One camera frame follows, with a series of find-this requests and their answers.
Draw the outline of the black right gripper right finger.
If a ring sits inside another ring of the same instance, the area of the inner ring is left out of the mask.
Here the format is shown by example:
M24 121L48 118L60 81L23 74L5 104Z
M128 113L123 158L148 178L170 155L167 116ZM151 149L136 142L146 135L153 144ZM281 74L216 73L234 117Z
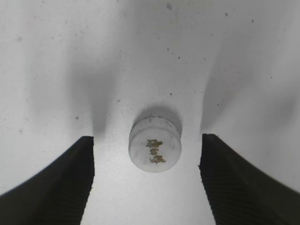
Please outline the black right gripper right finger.
M300 194L215 134L202 135L200 176L217 225L298 225Z

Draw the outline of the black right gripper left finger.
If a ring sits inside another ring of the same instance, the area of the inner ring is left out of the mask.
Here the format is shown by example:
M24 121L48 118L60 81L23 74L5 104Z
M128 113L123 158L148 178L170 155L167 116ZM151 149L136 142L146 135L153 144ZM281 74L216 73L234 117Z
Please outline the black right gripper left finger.
M79 225L95 176L94 138L82 136L39 173L0 196L2 225Z

